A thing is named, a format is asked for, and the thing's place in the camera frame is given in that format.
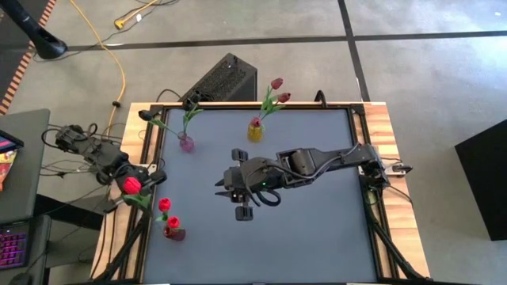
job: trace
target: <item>gray concrete floor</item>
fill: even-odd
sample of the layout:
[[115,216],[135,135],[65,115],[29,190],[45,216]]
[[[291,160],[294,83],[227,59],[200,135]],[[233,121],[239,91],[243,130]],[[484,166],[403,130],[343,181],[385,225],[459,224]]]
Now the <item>gray concrete floor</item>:
[[[102,37],[115,32],[112,20],[138,3],[76,1]],[[346,1],[356,35],[507,30],[504,1]],[[92,32],[66,0],[60,0],[48,28],[70,46],[95,44]],[[334,0],[181,0],[160,7],[130,32],[110,43],[152,43],[275,36],[344,36]],[[432,277],[462,283],[499,284],[507,279],[507,242],[489,241],[454,145],[507,118],[507,38],[390,40],[358,42],[373,101],[386,101],[402,158],[414,166],[408,176],[417,224]],[[283,77],[295,101],[312,100],[322,89],[331,101],[359,101],[346,42],[178,47],[115,51],[127,77],[116,122],[128,106],[153,101],[165,88],[184,93],[226,53],[259,69],[259,86]],[[63,61],[31,62],[10,113],[49,108],[53,124],[97,123],[106,127],[120,75],[103,51]],[[164,101],[177,98],[167,95]],[[122,136],[121,126],[112,135]],[[46,150],[44,162],[69,158]],[[69,201],[96,183],[87,174],[43,177],[40,192]],[[103,192],[82,202],[92,208]],[[53,226],[57,240],[74,227]],[[76,262],[97,240],[80,230],[58,245],[54,265]],[[94,248],[81,258],[90,258]],[[53,268],[51,285],[86,279],[90,266]]]

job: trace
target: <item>red tulip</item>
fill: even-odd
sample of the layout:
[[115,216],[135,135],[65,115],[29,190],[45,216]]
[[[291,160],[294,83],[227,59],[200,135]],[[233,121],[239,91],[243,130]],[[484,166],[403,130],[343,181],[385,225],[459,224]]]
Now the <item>red tulip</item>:
[[290,93],[282,93],[282,94],[278,95],[278,101],[280,103],[285,103],[289,99],[291,99],[291,94]]
[[167,226],[171,229],[177,229],[180,227],[180,219],[178,217],[170,217],[167,219]]
[[261,118],[259,118],[258,116],[255,116],[250,121],[250,125],[252,125],[252,127],[260,127],[261,126]]
[[128,177],[124,182],[124,191],[129,195],[139,194],[141,192],[141,183],[134,177]]
[[169,198],[162,198],[158,201],[158,209],[160,211],[168,211],[171,208],[171,200]]
[[280,86],[282,86],[282,84],[284,84],[284,79],[282,79],[282,78],[277,78],[277,79],[271,81],[271,87],[274,90],[279,89]]

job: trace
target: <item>glass vase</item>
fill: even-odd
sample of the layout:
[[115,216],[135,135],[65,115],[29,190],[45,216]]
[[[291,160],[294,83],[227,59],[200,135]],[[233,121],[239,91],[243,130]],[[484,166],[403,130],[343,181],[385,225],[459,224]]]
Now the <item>glass vase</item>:
[[180,139],[180,148],[186,153],[193,152],[193,148],[195,146],[193,139],[190,138],[186,133],[183,131],[179,132],[177,134],[177,137]]
[[166,225],[164,228],[164,237],[169,238],[173,241],[183,241],[187,235],[187,231],[182,228],[171,229]]
[[248,124],[247,137],[252,143],[259,143],[262,140],[262,133],[264,128],[262,126],[253,126],[251,123]]

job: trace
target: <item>keyboard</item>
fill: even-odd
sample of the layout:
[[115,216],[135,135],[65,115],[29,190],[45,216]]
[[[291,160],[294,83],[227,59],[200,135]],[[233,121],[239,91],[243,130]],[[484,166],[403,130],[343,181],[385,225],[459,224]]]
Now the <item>keyboard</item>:
[[0,226],[0,270],[26,266],[29,260],[29,223]]

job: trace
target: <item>pink vase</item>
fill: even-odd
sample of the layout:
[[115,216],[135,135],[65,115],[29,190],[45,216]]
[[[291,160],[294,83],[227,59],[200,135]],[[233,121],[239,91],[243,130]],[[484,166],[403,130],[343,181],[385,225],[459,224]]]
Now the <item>pink vase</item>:
[[191,153],[193,152],[193,148],[195,146],[193,139],[190,138],[186,133],[180,131],[177,134],[177,137],[180,139],[180,148],[184,152]]
[[187,235],[187,231],[182,228],[171,229],[167,225],[164,228],[164,236],[166,238],[173,240],[173,241],[183,241],[185,239],[186,235]]

